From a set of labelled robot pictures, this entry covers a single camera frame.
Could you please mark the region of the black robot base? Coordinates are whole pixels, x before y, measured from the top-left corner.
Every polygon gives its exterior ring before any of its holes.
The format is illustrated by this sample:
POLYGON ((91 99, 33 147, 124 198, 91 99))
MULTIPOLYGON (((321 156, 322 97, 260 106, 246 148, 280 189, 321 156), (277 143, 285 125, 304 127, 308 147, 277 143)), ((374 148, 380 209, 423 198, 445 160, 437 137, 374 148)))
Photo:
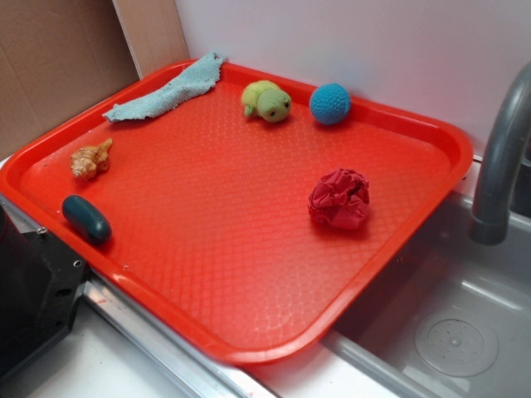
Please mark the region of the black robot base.
POLYGON ((1 210, 1 380, 65 338, 87 263, 50 231, 21 232, 1 210))

